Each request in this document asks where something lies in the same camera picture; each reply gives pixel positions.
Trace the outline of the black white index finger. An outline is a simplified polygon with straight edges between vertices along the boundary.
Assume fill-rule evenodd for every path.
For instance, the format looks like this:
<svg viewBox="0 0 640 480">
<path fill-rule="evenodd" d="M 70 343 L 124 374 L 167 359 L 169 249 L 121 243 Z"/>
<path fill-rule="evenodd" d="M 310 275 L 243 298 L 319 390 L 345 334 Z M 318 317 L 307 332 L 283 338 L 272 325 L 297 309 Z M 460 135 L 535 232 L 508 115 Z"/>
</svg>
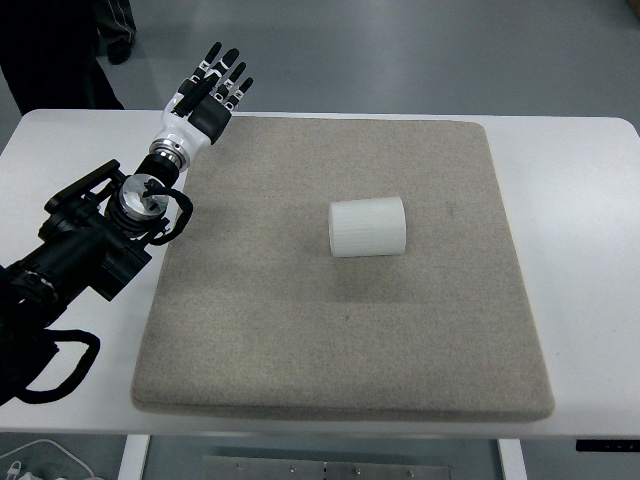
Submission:
<svg viewBox="0 0 640 480">
<path fill-rule="evenodd" d="M 217 58 L 221 48 L 222 44 L 220 42 L 216 42 L 213 44 L 211 49 L 205 55 L 204 59 L 201 60 L 198 66 L 195 68 L 191 76 L 185 79 L 180 85 L 180 93 L 182 95 L 186 95 L 193 86 L 195 86 L 200 80 L 205 77 L 205 74 L 210 70 L 211 66 L 213 65 L 213 61 Z"/>
</svg>

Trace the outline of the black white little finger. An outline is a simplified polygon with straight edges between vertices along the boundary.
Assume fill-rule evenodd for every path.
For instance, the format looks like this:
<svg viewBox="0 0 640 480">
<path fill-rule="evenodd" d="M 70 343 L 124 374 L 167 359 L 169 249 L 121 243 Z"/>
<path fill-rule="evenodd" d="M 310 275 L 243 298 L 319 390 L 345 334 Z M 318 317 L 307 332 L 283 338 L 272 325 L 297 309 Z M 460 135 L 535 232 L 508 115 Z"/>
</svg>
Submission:
<svg viewBox="0 0 640 480">
<path fill-rule="evenodd" d="M 248 77 L 247 79 L 245 79 L 239 87 L 237 87 L 232 93 L 229 94 L 228 98 L 224 102 L 225 108 L 229 111 L 236 110 L 239 102 L 250 89 L 253 82 L 254 80 L 252 77 Z"/>
</svg>

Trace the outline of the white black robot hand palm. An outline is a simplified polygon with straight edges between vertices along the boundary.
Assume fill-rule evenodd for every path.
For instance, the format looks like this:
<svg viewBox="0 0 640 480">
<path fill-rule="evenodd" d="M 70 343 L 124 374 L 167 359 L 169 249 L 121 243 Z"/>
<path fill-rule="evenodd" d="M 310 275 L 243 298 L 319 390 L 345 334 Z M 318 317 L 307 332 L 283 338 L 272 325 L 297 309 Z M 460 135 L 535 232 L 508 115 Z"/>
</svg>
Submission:
<svg viewBox="0 0 640 480">
<path fill-rule="evenodd" d="M 162 130 L 154 137 L 149 152 L 169 159 L 178 168 L 188 168 L 199 151 L 213 145 L 226 128 L 232 115 L 232 104 L 221 97 L 206 97 L 192 113 L 184 117 L 173 112 L 182 97 L 172 97 L 162 115 Z"/>
</svg>

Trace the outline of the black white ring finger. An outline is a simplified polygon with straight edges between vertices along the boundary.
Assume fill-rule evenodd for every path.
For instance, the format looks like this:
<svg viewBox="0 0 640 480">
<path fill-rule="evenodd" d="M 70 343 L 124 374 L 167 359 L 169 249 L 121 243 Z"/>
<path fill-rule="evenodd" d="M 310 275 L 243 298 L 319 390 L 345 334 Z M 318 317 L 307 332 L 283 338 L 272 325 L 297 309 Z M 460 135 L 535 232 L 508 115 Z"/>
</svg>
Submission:
<svg viewBox="0 0 640 480">
<path fill-rule="evenodd" d="M 234 92 L 235 84 L 240 78 L 241 74 L 244 72 L 246 68 L 245 62 L 240 62 L 238 66 L 232 71 L 230 76 L 222 81 L 215 92 L 215 99 L 220 103 L 225 103 L 231 97 L 231 94 Z"/>
</svg>

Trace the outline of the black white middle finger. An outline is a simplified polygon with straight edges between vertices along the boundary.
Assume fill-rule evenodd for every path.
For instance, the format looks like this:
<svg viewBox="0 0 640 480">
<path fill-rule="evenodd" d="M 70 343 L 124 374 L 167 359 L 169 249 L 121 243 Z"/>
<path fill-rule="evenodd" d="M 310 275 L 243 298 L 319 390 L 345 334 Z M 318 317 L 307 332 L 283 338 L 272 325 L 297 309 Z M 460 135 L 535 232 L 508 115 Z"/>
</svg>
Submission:
<svg viewBox="0 0 640 480">
<path fill-rule="evenodd" d="M 230 76 L 235 69 L 238 58 L 239 50 L 237 48 L 231 48 L 224 54 L 220 54 L 219 52 L 217 58 L 213 61 L 213 65 L 204 77 L 207 78 L 211 75 L 215 77 L 215 86 L 209 92 L 209 96 L 215 97 L 218 85 Z"/>
</svg>

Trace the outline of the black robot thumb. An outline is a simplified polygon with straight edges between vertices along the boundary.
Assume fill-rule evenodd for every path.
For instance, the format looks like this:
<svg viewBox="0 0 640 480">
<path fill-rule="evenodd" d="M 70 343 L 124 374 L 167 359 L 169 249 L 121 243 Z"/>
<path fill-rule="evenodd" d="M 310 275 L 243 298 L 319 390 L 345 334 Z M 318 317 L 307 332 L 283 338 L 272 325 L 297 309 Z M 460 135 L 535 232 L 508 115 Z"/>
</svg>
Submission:
<svg viewBox="0 0 640 480">
<path fill-rule="evenodd" d="M 182 97 L 176 102 L 172 112 L 177 116 L 190 114 L 214 86 L 215 77 L 213 75 L 199 80 L 184 80 L 178 89 Z"/>
</svg>

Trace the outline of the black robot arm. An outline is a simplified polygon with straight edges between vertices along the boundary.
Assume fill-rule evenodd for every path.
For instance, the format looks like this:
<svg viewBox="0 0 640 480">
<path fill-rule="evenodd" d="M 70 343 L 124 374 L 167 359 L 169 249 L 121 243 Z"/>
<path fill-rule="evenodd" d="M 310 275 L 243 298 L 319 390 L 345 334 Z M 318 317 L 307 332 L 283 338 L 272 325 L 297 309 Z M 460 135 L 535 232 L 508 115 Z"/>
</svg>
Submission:
<svg viewBox="0 0 640 480">
<path fill-rule="evenodd" d="M 238 49 L 215 43 L 166 105 L 133 174 L 111 160 L 46 203 L 41 245 L 1 271 L 2 326 L 44 329 L 87 288 L 112 300 L 150 262 L 148 246 L 184 231 L 193 205 L 175 184 L 251 87 L 245 68 Z"/>
</svg>

